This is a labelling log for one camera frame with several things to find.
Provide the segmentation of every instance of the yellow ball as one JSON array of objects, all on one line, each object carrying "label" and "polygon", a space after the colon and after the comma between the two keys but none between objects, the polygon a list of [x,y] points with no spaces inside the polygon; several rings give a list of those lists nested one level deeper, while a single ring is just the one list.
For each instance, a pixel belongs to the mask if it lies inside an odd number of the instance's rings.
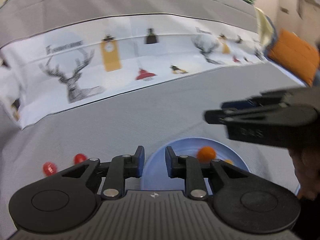
[{"label": "yellow ball", "polygon": [[233,161],[232,160],[224,160],[226,163],[229,163],[231,165],[233,165]]}]

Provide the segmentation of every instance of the yellow lamp illustration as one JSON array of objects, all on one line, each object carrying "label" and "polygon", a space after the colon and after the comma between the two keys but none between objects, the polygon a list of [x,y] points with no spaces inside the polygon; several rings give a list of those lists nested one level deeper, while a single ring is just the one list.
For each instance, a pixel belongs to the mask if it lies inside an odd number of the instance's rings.
[{"label": "yellow lamp illustration", "polygon": [[114,37],[106,35],[100,43],[102,60],[107,72],[121,69],[118,44]]},{"label": "yellow lamp illustration", "polygon": [[228,40],[227,37],[223,34],[221,34],[218,38],[218,40],[220,40],[221,44],[222,44],[222,53],[223,54],[230,54],[230,49],[228,47],[228,45],[226,44],[226,41]]}]

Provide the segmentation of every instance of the red ball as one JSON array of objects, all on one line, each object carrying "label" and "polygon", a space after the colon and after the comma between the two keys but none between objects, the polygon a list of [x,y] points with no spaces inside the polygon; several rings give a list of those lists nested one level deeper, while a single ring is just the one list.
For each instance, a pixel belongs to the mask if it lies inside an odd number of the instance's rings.
[{"label": "red ball", "polygon": [[46,176],[51,176],[57,173],[57,166],[54,163],[46,162],[43,164],[43,172]]},{"label": "red ball", "polygon": [[81,162],[84,162],[85,160],[87,160],[87,156],[85,156],[84,154],[82,153],[78,153],[74,158],[73,158],[73,163],[76,165],[76,164],[79,164]]}]

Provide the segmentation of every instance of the deer illustration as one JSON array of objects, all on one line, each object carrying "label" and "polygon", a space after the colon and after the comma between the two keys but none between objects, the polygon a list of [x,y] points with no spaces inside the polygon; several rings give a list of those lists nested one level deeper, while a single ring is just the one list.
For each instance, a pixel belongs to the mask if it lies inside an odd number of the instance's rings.
[{"label": "deer illustration", "polygon": [[221,62],[212,60],[209,58],[209,55],[213,52],[213,50],[215,50],[218,46],[219,43],[213,43],[211,42],[211,45],[209,46],[209,48],[207,50],[204,49],[204,41],[201,41],[201,35],[197,35],[197,37],[195,39],[192,40],[194,46],[200,50],[200,54],[204,56],[205,60],[209,63],[212,64],[222,64]]},{"label": "deer illustration", "polygon": [[77,81],[80,79],[82,75],[80,71],[90,64],[94,55],[94,50],[90,52],[90,55],[88,55],[88,53],[86,53],[83,49],[78,49],[78,50],[84,55],[84,60],[83,62],[80,62],[79,59],[76,59],[77,67],[72,72],[73,75],[70,78],[67,78],[65,73],[59,70],[59,64],[56,65],[55,69],[50,68],[50,61],[52,59],[52,56],[49,58],[45,66],[43,66],[42,64],[39,65],[40,69],[46,75],[52,76],[52,77],[58,77],[59,81],[62,84],[67,85],[69,103],[74,103],[76,101],[80,101],[82,99],[98,95],[106,90],[104,87],[101,87],[101,86],[89,88],[89,89],[79,88],[79,86],[77,85]]},{"label": "deer illustration", "polygon": [[258,47],[257,47],[257,44],[259,44],[260,41],[257,41],[257,40],[255,40],[254,38],[252,38],[252,40],[253,40],[253,42],[254,42],[254,54],[255,54],[255,56],[256,56],[258,59],[263,60],[263,54],[262,54],[262,52],[260,51],[260,49],[258,49]]}]

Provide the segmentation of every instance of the gray tablecloth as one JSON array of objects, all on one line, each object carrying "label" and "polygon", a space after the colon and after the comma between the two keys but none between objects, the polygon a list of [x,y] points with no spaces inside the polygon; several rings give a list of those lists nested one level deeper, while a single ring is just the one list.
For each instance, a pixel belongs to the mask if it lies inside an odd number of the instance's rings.
[{"label": "gray tablecloth", "polygon": [[[146,159],[164,144],[187,136],[218,140],[235,150],[254,174],[294,191],[298,182],[285,149],[230,141],[223,126],[202,119],[206,109],[260,91],[297,84],[270,63],[227,67],[125,93],[45,117],[19,130],[0,107],[0,232],[15,231],[8,212],[12,194],[44,177],[42,165],[54,162],[59,171],[72,165],[77,153],[110,161],[145,147]],[[138,179],[128,179],[139,189]]]}]

